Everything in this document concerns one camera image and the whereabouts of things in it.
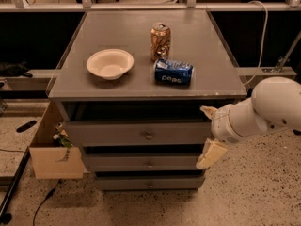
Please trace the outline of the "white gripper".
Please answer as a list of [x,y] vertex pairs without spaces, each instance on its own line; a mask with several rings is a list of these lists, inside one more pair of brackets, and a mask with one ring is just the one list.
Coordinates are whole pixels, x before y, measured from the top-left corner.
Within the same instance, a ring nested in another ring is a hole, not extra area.
[[212,120],[212,133],[218,139],[206,139],[202,155],[196,163],[198,169],[206,170],[227,152],[225,143],[237,143],[250,135],[251,107],[238,103],[217,110],[213,106],[203,105],[200,110]]

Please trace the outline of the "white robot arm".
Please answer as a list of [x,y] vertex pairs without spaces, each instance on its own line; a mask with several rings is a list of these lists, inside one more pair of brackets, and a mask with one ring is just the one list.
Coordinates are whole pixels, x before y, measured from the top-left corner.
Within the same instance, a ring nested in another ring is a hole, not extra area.
[[211,120],[214,139],[207,138],[196,167],[206,170],[227,151],[227,146],[258,134],[287,129],[301,130],[301,85],[285,77],[259,82],[251,96],[220,108],[203,105],[200,110]]

